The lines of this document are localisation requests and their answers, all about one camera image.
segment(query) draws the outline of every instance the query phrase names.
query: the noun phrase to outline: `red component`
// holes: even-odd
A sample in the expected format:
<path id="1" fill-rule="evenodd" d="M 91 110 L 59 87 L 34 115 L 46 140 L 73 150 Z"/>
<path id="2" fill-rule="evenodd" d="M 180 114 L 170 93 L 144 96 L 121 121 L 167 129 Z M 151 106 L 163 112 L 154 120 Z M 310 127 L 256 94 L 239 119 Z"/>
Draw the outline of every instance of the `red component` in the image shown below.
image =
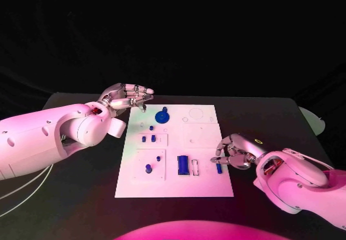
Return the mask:
<path id="1" fill-rule="evenodd" d="M 99 108 L 94 107 L 94 109 L 91 110 L 91 112 L 92 112 L 95 115 L 98 115 L 98 114 L 102 112 L 102 110 L 101 110 Z"/>

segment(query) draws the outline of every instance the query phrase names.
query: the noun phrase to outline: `black curtain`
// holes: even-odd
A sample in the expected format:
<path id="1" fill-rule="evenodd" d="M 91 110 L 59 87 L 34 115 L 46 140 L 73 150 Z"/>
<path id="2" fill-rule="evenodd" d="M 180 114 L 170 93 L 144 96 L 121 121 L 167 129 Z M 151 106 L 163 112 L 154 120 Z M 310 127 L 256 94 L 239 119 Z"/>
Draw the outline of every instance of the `black curtain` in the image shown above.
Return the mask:
<path id="1" fill-rule="evenodd" d="M 333 137 L 321 136 L 334 158 L 344 146 L 343 16 L 151 9 L 154 15 L 101 2 L 3 5 L 0 118 L 39 111 L 55 92 L 96 94 L 114 83 L 158 95 L 292 98 L 331 128 Z"/>

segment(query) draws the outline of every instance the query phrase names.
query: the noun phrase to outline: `blue object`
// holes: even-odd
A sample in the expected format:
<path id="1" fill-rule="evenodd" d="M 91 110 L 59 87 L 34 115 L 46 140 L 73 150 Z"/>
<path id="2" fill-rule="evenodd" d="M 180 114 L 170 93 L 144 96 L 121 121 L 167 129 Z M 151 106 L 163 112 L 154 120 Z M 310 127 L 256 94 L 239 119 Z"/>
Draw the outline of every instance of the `blue object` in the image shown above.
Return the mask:
<path id="1" fill-rule="evenodd" d="M 189 158 L 187 156 L 177 156 L 177 175 L 190 175 Z"/>
<path id="2" fill-rule="evenodd" d="M 170 115 L 167 113 L 167 108 L 163 107 L 161 111 L 157 112 L 154 115 L 154 120 L 160 123 L 164 124 L 170 120 Z"/>
<path id="3" fill-rule="evenodd" d="M 216 168 L 217 168 L 217 174 L 222 174 L 222 165 L 216 163 Z"/>
<path id="4" fill-rule="evenodd" d="M 153 168 L 151 168 L 150 164 L 147 164 L 147 165 L 145 165 L 145 173 L 150 174 L 151 171 L 153 171 Z"/>

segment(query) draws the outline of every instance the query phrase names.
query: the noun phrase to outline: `dark gray table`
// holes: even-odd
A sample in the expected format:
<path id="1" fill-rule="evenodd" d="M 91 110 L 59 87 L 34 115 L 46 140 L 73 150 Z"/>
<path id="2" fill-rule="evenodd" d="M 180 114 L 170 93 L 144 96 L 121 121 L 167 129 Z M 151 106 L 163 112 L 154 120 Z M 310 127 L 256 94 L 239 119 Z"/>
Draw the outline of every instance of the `dark gray table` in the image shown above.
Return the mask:
<path id="1" fill-rule="evenodd" d="M 96 94 L 56 93 L 44 109 L 92 102 Z M 297 104 L 287 98 L 156 96 L 150 104 L 215 105 L 220 133 L 246 133 L 331 164 Z M 128 121 L 130 111 L 119 119 Z M 94 147 L 55 164 L 43 186 L 26 203 L 0 218 L 0 239 L 109 240 L 167 221 L 207 220 L 235 223 L 290 239 L 346 239 L 346 232 L 308 211 L 291 215 L 254 186 L 255 166 L 229 167 L 235 197 L 114 198 L 125 134 L 105 137 Z M 17 186 L 36 173 L 0 182 Z M 34 184 L 8 197 L 11 204 Z"/>

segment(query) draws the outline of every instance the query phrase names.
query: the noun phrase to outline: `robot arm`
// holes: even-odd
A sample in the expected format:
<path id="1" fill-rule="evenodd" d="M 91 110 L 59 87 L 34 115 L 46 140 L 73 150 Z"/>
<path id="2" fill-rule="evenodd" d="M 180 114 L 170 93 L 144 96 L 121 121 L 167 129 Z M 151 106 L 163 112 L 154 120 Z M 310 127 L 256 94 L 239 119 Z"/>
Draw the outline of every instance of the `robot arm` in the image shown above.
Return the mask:
<path id="1" fill-rule="evenodd" d="M 115 117 L 130 107 L 145 112 L 154 91 L 115 84 L 98 101 L 72 104 L 0 121 L 0 180 L 33 173 L 95 146 L 106 133 L 119 138 L 125 123 Z"/>
<path id="2" fill-rule="evenodd" d="M 290 214 L 308 210 L 346 230 L 346 171 L 334 170 L 288 148 L 272 151 L 262 141 L 243 134 L 233 133 L 220 141 L 216 156 L 225 147 L 229 157 L 213 157 L 210 161 L 242 170 L 254 163 L 254 185 L 281 210 Z M 308 161 L 329 170 L 321 171 Z"/>

